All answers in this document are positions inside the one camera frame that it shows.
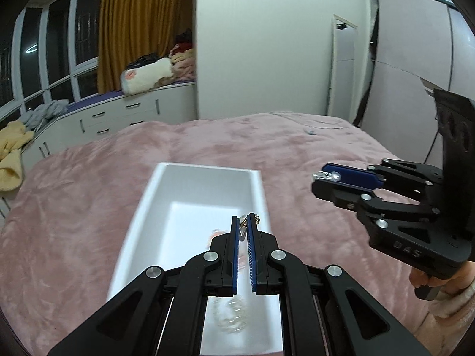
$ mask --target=pink blanket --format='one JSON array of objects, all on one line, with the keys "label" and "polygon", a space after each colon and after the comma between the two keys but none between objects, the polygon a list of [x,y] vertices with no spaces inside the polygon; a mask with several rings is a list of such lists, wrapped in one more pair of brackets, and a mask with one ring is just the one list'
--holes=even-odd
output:
[{"label": "pink blanket", "polygon": [[346,121],[290,113],[149,122],[68,148],[28,173],[1,232],[0,306],[25,347],[46,355],[104,304],[142,191],[168,161],[260,170],[279,245],[312,266],[338,263],[414,331],[427,307],[409,267],[371,249],[353,212],[310,191],[327,162],[366,167],[382,158],[395,157]]}]

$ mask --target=pile of clothes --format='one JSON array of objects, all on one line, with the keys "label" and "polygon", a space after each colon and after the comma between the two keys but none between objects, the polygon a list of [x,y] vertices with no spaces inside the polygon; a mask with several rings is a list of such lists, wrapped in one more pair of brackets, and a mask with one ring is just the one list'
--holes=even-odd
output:
[{"label": "pile of clothes", "polygon": [[175,82],[195,80],[195,54],[191,30],[188,29],[176,36],[175,41],[176,45],[168,57],[151,53],[127,65],[121,75],[124,94],[132,95]]},{"label": "pile of clothes", "polygon": [[67,112],[69,101],[53,100],[49,103],[40,104],[34,110],[27,111],[18,119],[28,130],[38,131],[49,121],[64,115]]}]

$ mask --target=yellow curtain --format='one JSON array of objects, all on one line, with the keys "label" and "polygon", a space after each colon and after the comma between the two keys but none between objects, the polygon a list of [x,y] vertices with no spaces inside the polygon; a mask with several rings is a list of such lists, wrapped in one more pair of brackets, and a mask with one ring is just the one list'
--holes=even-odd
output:
[{"label": "yellow curtain", "polygon": [[99,93],[120,90],[120,74],[140,56],[165,55],[180,26],[181,0],[101,0]]}]

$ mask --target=door handle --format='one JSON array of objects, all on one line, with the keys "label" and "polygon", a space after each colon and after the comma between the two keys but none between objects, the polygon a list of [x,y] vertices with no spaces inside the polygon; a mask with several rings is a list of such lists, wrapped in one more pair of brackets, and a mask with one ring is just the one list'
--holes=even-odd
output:
[{"label": "door handle", "polygon": [[140,103],[129,104],[128,106],[125,106],[125,108],[127,108],[127,109],[137,108],[139,105],[140,105]]}]

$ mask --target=window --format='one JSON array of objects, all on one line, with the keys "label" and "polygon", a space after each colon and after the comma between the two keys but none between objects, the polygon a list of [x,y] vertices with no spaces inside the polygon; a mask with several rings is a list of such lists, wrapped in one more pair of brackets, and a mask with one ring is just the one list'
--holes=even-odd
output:
[{"label": "window", "polygon": [[54,0],[0,30],[0,127],[51,100],[97,93],[100,5]]},{"label": "window", "polygon": [[74,103],[73,90],[71,89],[71,80],[66,80],[64,83],[57,85],[51,89],[52,100],[66,99],[70,103]]},{"label": "window", "polygon": [[36,107],[38,107],[40,104],[43,104],[43,94],[40,94],[38,96],[35,96],[34,98],[30,99],[25,103],[27,111],[34,110]]},{"label": "window", "polygon": [[101,0],[77,0],[76,64],[97,57]]},{"label": "window", "polygon": [[46,56],[49,83],[69,75],[67,20],[71,0],[56,0],[49,6]]},{"label": "window", "polygon": [[92,70],[77,77],[81,98],[97,93],[97,70]]},{"label": "window", "polygon": [[0,121],[0,129],[5,128],[9,122],[13,122],[20,117],[20,110],[16,110],[9,114],[8,116],[4,117],[2,121]]},{"label": "window", "polygon": [[38,35],[41,9],[27,8],[23,20],[20,46],[20,69],[23,96],[41,90],[38,65]]},{"label": "window", "polygon": [[13,100],[11,87],[11,40],[13,28],[6,31],[4,38],[0,39],[0,106]]}]

